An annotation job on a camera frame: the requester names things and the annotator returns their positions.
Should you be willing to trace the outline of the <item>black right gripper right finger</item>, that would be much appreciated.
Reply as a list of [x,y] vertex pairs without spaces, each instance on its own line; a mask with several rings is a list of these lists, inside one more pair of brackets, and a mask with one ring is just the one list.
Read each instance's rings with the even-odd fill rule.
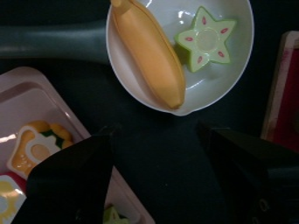
[[205,122],[196,132],[231,224],[299,224],[299,153]]

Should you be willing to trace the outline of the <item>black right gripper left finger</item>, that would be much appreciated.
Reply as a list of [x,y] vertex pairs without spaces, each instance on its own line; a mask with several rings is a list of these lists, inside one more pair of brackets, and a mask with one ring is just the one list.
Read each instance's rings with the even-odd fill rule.
[[26,179],[26,199],[12,224],[101,224],[113,167],[117,129],[96,135],[49,156]]

